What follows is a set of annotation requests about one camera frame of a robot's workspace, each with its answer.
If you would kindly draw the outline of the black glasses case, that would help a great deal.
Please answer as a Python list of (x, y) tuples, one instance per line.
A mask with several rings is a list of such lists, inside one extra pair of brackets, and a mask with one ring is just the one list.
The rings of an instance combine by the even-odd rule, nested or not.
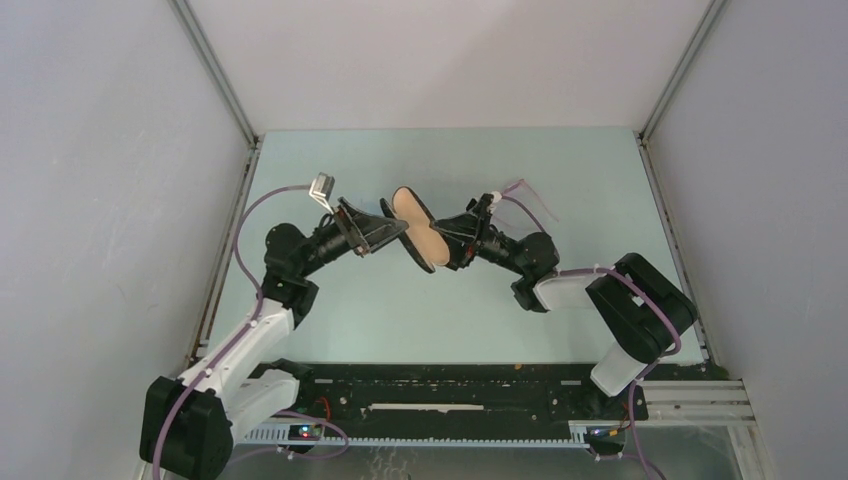
[(439, 232), (429, 209), (408, 186), (399, 187), (390, 199), (381, 198), (380, 208), (387, 217), (402, 220), (408, 228), (397, 239), (416, 265), (428, 274), (450, 261), (450, 248)]

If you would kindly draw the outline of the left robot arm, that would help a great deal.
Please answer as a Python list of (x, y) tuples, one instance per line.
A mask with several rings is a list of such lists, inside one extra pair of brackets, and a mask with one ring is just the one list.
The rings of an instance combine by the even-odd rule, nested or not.
[(349, 252), (373, 253), (408, 227), (345, 199), (311, 235), (290, 223), (272, 227), (265, 238), (265, 274), (254, 283), (256, 301), (246, 318), (192, 367), (148, 387), (140, 458), (156, 472), (215, 479), (236, 443), (268, 418), (282, 410), (297, 417), (311, 412), (316, 403), (311, 384), (284, 369), (260, 375), (255, 370), (312, 309), (318, 294), (312, 274)]

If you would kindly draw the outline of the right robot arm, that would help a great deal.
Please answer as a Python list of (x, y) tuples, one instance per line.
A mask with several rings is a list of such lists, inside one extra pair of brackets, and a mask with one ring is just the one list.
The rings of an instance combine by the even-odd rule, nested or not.
[(496, 202), (484, 194), (465, 212), (431, 221), (450, 254), (445, 267), (458, 270), (482, 259), (518, 274), (511, 290), (527, 311), (594, 308), (614, 341), (592, 368), (581, 402), (593, 417), (610, 416), (625, 389), (681, 350), (683, 334), (699, 317), (694, 303), (635, 252), (611, 267), (559, 269), (550, 234), (536, 231), (516, 240), (493, 225)]

